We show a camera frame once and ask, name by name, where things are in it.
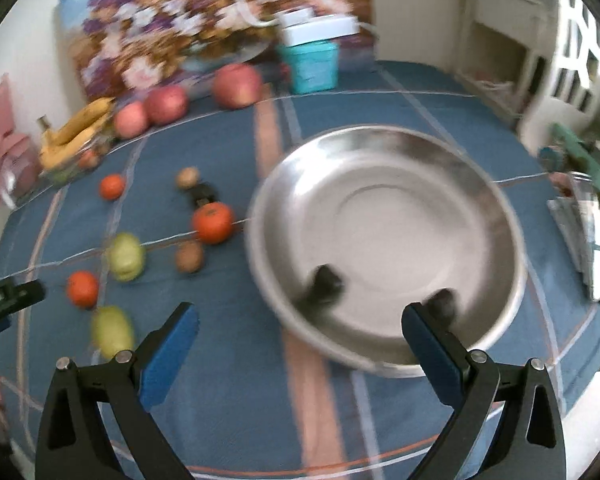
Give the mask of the pink apple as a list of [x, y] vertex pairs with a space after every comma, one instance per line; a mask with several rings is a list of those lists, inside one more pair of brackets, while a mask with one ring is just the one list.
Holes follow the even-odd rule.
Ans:
[[140, 136], [148, 128], [149, 118], [142, 101], [126, 104], [114, 115], [114, 130], [122, 140]]

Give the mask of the clear plastic fruit tray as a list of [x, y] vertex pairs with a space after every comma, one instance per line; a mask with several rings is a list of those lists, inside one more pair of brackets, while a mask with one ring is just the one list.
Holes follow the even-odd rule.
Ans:
[[40, 162], [44, 179], [55, 186], [64, 186], [95, 170], [114, 145], [109, 134], [94, 136], [76, 154], [59, 159], [58, 148], [44, 146], [40, 151]]

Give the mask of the white shelf unit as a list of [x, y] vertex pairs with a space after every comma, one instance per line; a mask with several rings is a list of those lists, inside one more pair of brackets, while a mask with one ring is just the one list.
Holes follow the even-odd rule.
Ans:
[[465, 0], [455, 78], [507, 125], [529, 102], [542, 58], [555, 42], [557, 0]]

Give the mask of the large orange persimmon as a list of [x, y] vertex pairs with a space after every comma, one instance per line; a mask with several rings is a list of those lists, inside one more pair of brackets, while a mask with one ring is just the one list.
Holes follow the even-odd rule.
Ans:
[[201, 243], [224, 243], [234, 232], [234, 211], [221, 202], [205, 204], [194, 212], [192, 226]]

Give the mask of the large red apple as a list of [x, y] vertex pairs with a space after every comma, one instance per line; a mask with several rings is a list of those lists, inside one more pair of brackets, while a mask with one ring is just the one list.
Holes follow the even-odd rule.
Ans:
[[263, 79], [250, 64], [232, 63], [219, 68], [213, 76], [211, 93], [224, 110], [240, 110], [262, 98]]

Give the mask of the small orange tangerine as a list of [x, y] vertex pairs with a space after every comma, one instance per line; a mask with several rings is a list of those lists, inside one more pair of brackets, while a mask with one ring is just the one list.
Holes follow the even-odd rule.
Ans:
[[108, 174], [99, 183], [99, 195], [103, 200], [114, 202], [124, 193], [125, 185], [125, 177], [122, 174]]

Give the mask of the stack of magazines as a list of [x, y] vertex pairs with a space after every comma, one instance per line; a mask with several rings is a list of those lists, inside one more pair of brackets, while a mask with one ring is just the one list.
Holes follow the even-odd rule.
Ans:
[[557, 196], [547, 201], [588, 299], [600, 302], [600, 192], [582, 172], [553, 172]]

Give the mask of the blue plaid tablecloth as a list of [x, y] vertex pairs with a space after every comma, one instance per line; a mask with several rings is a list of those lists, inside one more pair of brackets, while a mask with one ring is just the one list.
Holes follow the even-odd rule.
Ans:
[[66, 293], [78, 271], [135, 340], [194, 307], [150, 412], [199, 479], [408, 477], [452, 411], [403, 310], [442, 289], [466, 348], [542, 360], [568, 412], [600, 369], [600, 304], [555, 195], [504, 122], [428, 66], [383, 62], [234, 112], [201, 100], [10, 215], [0, 278], [46, 290], [0, 334], [10, 436], [33, 457], [58, 359], [105, 361], [97, 311]]

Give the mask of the white chair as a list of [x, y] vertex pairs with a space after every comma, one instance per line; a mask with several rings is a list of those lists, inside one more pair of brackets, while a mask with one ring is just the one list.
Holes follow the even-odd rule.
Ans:
[[554, 53], [518, 122], [529, 154], [552, 143], [554, 125], [581, 133], [600, 108], [600, 24], [582, 0], [558, 0]]

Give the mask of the brown kiwi near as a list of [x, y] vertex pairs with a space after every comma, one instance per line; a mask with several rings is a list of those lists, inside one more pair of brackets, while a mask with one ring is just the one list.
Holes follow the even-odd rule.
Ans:
[[178, 245], [175, 265], [181, 273], [196, 273], [204, 265], [204, 248], [196, 240], [188, 240]]

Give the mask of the pink flower bouquet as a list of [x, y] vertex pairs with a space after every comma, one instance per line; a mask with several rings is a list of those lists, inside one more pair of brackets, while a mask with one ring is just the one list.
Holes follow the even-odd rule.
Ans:
[[0, 206], [15, 209], [38, 184], [38, 148], [25, 133], [16, 131], [9, 78], [0, 80]]

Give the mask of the floral painting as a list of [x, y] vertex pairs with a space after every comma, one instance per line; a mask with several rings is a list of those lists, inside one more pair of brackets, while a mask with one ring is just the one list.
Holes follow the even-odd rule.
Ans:
[[[308, 6], [372, 18], [372, 0], [246, 0], [262, 21]], [[271, 27], [251, 26], [235, 0], [59, 0], [68, 55], [87, 99], [126, 99], [260, 55]]]

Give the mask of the brown kiwi far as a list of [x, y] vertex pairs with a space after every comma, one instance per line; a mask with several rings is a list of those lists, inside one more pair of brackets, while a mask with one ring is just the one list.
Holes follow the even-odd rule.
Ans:
[[176, 186], [181, 191], [188, 191], [194, 188], [200, 179], [199, 171], [196, 167], [185, 167], [176, 176]]

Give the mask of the black avocado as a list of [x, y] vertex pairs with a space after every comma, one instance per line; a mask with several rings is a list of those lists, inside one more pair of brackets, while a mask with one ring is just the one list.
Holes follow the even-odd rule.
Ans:
[[330, 308], [339, 301], [345, 289], [341, 274], [330, 264], [321, 264], [311, 274], [296, 307], [301, 312]]
[[188, 190], [190, 202], [194, 209], [199, 209], [219, 200], [218, 190], [206, 181], [201, 181]]

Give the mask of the teal plastic box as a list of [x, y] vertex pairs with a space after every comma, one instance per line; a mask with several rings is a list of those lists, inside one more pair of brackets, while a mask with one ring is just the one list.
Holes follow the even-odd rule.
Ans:
[[339, 46], [336, 42], [314, 41], [294, 47], [279, 44], [277, 52], [287, 67], [292, 93], [308, 94], [337, 87]]

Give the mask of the banana bunch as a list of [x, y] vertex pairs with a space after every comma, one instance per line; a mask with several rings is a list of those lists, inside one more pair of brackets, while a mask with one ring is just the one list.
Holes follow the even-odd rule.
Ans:
[[59, 129], [54, 129], [45, 116], [38, 118], [42, 129], [38, 159], [43, 169], [50, 171], [78, 154], [105, 128], [113, 110], [113, 98], [99, 98], [84, 106]]

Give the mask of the green mango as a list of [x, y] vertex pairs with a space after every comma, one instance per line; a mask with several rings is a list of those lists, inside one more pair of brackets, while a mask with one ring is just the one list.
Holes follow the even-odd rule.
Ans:
[[116, 306], [98, 308], [92, 315], [92, 341], [104, 360], [120, 351], [135, 348], [134, 330], [129, 317]]
[[132, 233], [120, 232], [106, 251], [109, 271], [119, 282], [130, 282], [143, 273], [146, 252], [140, 240]]

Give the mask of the large steel bowl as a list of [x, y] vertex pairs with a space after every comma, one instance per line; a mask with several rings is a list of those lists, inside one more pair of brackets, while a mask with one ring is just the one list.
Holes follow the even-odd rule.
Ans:
[[[403, 309], [453, 295], [452, 333], [488, 350], [518, 313], [524, 237], [504, 193], [468, 156], [390, 125], [323, 132], [285, 156], [254, 193], [248, 262], [279, 322], [310, 347], [364, 372], [409, 378], [422, 367]], [[330, 264], [346, 289], [330, 308], [296, 301]]]

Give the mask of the middle red apple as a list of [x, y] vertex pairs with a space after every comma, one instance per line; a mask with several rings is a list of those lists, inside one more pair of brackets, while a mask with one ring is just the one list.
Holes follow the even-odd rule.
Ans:
[[155, 88], [146, 96], [144, 107], [149, 121], [153, 125], [172, 124], [188, 112], [188, 95], [177, 84]]

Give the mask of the brown kiwi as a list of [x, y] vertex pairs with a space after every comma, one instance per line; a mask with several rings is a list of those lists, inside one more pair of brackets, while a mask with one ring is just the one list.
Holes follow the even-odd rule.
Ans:
[[199, 171], [196, 167], [185, 167], [176, 176], [176, 186], [181, 191], [188, 191], [194, 188], [200, 179]]
[[181, 273], [196, 273], [204, 265], [204, 248], [196, 240], [188, 240], [178, 245], [175, 265]]

